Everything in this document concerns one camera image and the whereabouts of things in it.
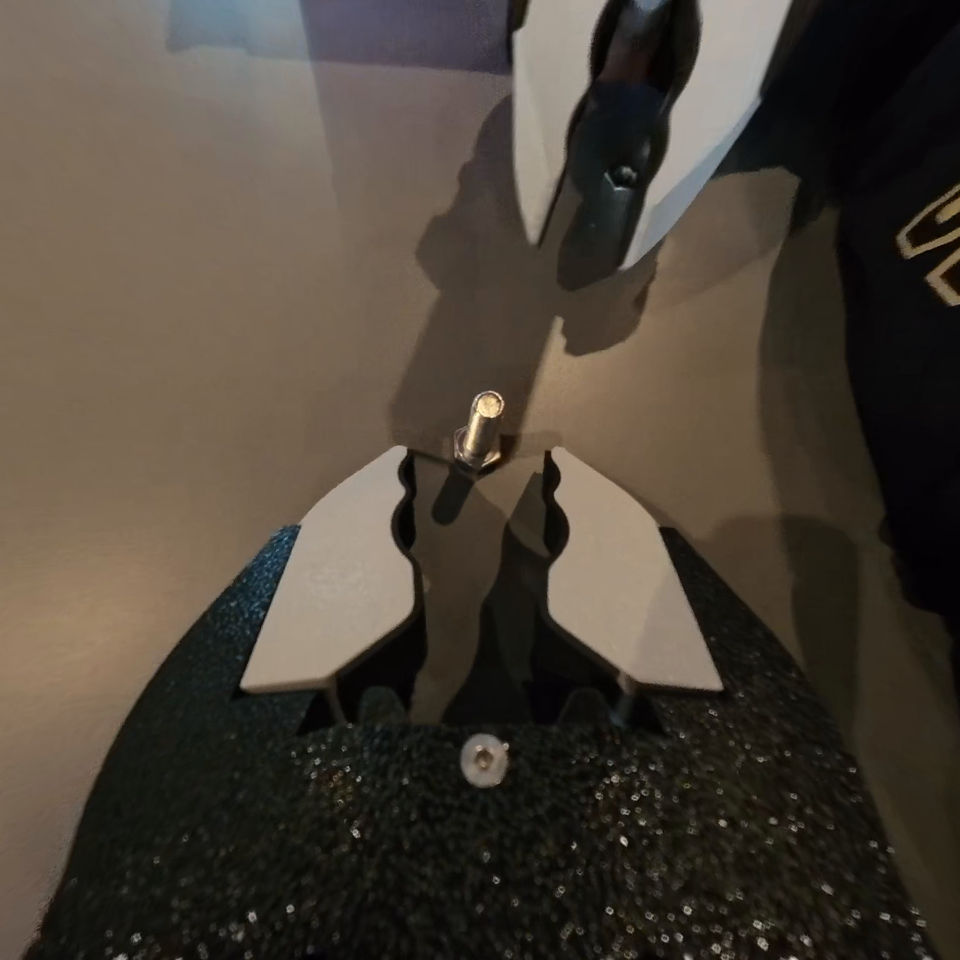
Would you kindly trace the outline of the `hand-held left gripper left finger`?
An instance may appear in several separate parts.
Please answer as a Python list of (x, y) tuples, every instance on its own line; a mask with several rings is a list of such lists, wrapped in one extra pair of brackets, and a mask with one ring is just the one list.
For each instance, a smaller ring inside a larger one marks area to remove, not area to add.
[(409, 717), (427, 640), (414, 459), (395, 445), (302, 518), (240, 680), (247, 695), (314, 691), (336, 721)]

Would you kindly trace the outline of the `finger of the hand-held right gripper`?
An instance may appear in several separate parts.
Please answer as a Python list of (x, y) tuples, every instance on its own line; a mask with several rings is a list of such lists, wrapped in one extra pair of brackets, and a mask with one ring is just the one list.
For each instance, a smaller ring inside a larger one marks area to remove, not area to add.
[(660, 244), (708, 183), (761, 102), (789, 1), (696, 2), (698, 48), (668, 109), (666, 147), (621, 270)]
[(621, 1), (515, 4), (512, 169), (524, 233), (535, 248), (546, 236), (583, 102), (598, 83), (622, 71), (624, 9)]

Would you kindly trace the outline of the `person's navy sweatshirt torso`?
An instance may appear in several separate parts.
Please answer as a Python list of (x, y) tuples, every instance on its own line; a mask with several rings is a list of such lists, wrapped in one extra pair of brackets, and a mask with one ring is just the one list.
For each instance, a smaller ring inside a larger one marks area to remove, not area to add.
[(837, 212), (846, 369), (908, 601), (958, 633), (959, 3), (790, 2), (730, 167)]

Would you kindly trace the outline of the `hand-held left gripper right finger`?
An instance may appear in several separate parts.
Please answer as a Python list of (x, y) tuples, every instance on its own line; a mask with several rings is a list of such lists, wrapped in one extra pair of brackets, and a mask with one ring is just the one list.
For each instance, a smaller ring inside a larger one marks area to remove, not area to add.
[(506, 529), (529, 610), (508, 660), (534, 723), (660, 726), (660, 695), (724, 681), (653, 515), (562, 446), (542, 455)]

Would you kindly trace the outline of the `silver hex bolt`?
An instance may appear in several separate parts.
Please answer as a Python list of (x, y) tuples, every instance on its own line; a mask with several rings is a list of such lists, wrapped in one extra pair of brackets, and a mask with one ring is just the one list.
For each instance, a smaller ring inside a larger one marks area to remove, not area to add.
[(453, 435), (454, 463), (462, 471), (483, 474), (501, 460), (504, 411), (505, 401), (496, 390), (483, 390), (474, 397), (466, 424)]

